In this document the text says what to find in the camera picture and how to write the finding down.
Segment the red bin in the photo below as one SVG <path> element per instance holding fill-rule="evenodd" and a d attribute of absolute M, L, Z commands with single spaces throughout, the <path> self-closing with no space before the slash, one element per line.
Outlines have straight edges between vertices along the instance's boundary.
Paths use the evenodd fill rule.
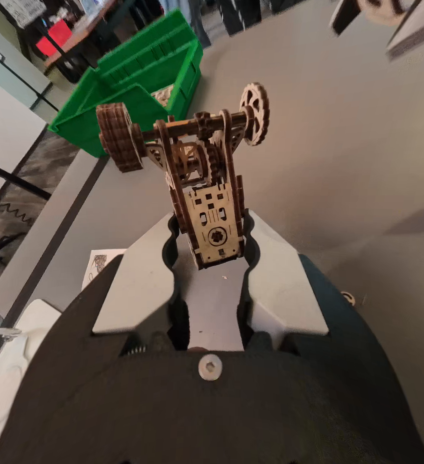
<path fill-rule="evenodd" d="M 62 47 L 72 36 L 72 30 L 64 19 L 60 19 L 49 28 L 48 34 L 59 47 Z M 36 43 L 36 47 L 46 57 L 57 52 L 56 47 L 44 36 Z"/>

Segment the wooden buggy model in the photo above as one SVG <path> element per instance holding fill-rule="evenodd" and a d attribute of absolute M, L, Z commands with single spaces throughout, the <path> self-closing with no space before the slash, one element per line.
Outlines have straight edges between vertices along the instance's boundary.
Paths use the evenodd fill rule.
<path fill-rule="evenodd" d="M 251 107 L 218 115 L 198 112 L 194 118 L 157 120 L 142 131 L 132 124 L 135 149 L 163 172 L 179 223 L 198 269 L 242 257 L 245 212 L 243 178 L 233 154 L 252 132 Z"/>

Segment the green plastic bin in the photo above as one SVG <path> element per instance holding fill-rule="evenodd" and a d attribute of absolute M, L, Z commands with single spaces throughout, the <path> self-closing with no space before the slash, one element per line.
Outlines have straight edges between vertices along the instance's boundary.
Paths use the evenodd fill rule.
<path fill-rule="evenodd" d="M 48 129 L 88 154 L 106 156 L 96 107 L 122 102 L 142 131 L 158 119 L 186 118 L 201 77 L 203 48 L 180 9 L 146 26 L 88 68 Z M 174 84 L 166 108 L 151 93 Z"/>

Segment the wooden model parts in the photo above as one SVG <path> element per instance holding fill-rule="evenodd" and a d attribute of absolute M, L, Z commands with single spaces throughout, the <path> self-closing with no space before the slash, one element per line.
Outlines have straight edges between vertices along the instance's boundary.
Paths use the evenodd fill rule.
<path fill-rule="evenodd" d="M 151 96 L 164 108 L 167 107 L 169 99 L 174 90 L 174 84 L 170 84 L 164 88 L 161 88 L 153 93 Z"/>

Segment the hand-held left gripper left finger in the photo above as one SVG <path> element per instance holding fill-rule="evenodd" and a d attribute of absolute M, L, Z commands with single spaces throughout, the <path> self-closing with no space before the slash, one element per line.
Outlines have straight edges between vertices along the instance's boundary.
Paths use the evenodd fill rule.
<path fill-rule="evenodd" d="M 130 333 L 147 345 L 153 333 L 163 332 L 176 350 L 188 348 L 190 318 L 174 271 L 179 232 L 171 212 L 125 250 L 93 334 Z"/>

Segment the white book stand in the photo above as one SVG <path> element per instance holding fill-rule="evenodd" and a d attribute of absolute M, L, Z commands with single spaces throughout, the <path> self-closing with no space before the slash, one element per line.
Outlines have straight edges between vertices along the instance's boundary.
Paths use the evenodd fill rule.
<path fill-rule="evenodd" d="M 0 435 L 26 370 L 61 312 L 41 299 L 32 301 L 15 323 L 18 335 L 0 350 Z"/>

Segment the wooden workbench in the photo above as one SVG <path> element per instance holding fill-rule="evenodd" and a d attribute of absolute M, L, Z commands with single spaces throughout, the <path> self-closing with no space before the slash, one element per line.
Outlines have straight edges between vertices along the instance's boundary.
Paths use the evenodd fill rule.
<path fill-rule="evenodd" d="M 60 59 L 66 59 L 70 55 L 70 52 L 76 51 L 77 47 L 83 43 L 83 41 L 89 38 L 90 34 L 96 29 L 96 27 L 105 19 L 106 14 L 114 9 L 120 1 L 107 0 L 103 1 L 100 6 L 97 7 L 96 12 L 92 15 L 84 15 L 77 25 L 72 30 L 72 34 L 69 39 L 59 46 L 54 39 L 49 35 L 49 32 L 44 33 L 49 42 L 54 46 L 56 52 L 47 58 L 44 62 L 45 71 L 48 73 L 53 66 L 55 66 Z"/>

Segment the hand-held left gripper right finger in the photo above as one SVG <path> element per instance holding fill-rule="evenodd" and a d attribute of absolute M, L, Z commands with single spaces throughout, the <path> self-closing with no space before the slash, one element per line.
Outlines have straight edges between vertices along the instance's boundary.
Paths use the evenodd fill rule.
<path fill-rule="evenodd" d="M 237 321 L 243 348 L 266 333 L 274 349 L 293 334 L 326 336 L 329 328 L 296 249 L 252 210 L 244 214 L 243 277 Z"/>

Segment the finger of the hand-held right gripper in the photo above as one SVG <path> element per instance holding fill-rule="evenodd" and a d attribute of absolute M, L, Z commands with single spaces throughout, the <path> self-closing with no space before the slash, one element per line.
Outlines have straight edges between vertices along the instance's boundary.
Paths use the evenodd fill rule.
<path fill-rule="evenodd" d="M 414 1 L 386 47 L 390 60 L 399 58 L 424 43 L 424 0 Z"/>
<path fill-rule="evenodd" d="M 340 0 L 332 14 L 330 28 L 336 36 L 340 36 L 360 13 L 357 0 Z"/>

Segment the white sign poster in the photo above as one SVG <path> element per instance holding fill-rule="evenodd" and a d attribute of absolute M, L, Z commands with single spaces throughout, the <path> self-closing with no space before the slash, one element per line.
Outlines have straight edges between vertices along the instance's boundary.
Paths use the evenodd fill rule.
<path fill-rule="evenodd" d="M 0 0 L 0 4 L 22 30 L 47 11 L 41 0 Z"/>

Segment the thick wooden wheel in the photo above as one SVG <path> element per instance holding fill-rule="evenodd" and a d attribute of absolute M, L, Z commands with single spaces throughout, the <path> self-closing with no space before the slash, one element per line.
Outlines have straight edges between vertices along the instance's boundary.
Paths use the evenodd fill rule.
<path fill-rule="evenodd" d="M 124 103 L 105 103 L 96 107 L 99 140 L 103 150 L 122 173 L 143 169 L 135 149 L 132 121 Z"/>

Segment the instruction booklet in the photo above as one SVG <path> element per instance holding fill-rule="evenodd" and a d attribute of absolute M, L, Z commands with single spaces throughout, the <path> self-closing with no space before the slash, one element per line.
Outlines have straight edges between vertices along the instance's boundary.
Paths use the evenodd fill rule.
<path fill-rule="evenodd" d="M 89 285 L 95 277 L 105 268 L 112 259 L 120 254 L 124 254 L 126 249 L 100 249 L 92 250 L 88 265 L 84 274 L 81 290 Z"/>

